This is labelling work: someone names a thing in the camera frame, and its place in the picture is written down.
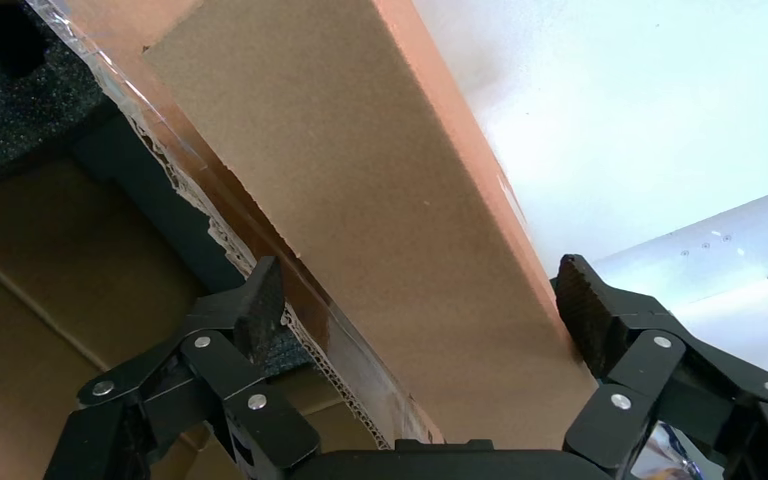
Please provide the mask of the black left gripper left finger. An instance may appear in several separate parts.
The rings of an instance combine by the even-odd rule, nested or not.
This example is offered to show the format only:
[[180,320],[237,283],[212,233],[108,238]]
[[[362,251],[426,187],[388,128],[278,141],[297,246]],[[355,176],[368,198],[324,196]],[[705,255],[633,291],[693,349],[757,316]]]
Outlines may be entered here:
[[79,478],[147,479],[199,425],[248,477],[288,478],[320,438],[256,363],[283,311],[280,263],[263,257],[241,286],[197,299],[171,335],[85,384]]

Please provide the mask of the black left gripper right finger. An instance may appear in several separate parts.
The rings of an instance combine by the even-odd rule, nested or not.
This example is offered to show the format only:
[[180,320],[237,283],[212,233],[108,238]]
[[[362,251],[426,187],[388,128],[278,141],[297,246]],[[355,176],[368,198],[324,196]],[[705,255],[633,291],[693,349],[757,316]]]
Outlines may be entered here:
[[612,287],[567,254],[553,287],[598,388],[565,451],[627,474],[658,423],[686,435],[728,474],[768,474],[768,371],[692,335],[654,297]]

